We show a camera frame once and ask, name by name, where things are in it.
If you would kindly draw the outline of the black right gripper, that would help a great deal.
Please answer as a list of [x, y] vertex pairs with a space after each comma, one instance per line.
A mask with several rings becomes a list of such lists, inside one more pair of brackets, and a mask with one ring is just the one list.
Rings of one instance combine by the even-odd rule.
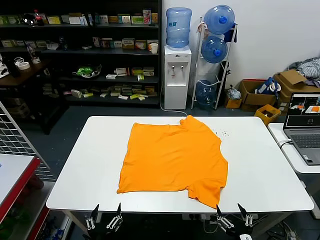
[[218, 205], [216, 205], [216, 221], [221, 228], [228, 228], [225, 232], [227, 236], [233, 237], [235, 240], [253, 240], [251, 236], [253, 232], [253, 216], [249, 214], [240, 203], [237, 203], [237, 206], [240, 210], [242, 219], [245, 222], [244, 226], [234, 226], [231, 221], [224, 217]]

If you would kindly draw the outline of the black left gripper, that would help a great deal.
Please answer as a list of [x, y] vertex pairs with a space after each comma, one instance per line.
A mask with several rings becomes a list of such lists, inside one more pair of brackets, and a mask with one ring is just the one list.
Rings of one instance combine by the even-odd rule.
[[87, 234], [83, 234], [82, 237], [85, 240], [113, 240], [118, 229], [122, 225], [123, 217], [121, 211], [121, 203], [119, 203], [117, 211], [113, 219], [107, 224], [106, 222], [97, 222], [97, 216], [99, 211], [99, 204], [91, 212], [90, 217], [85, 217], [85, 222], [87, 229]]

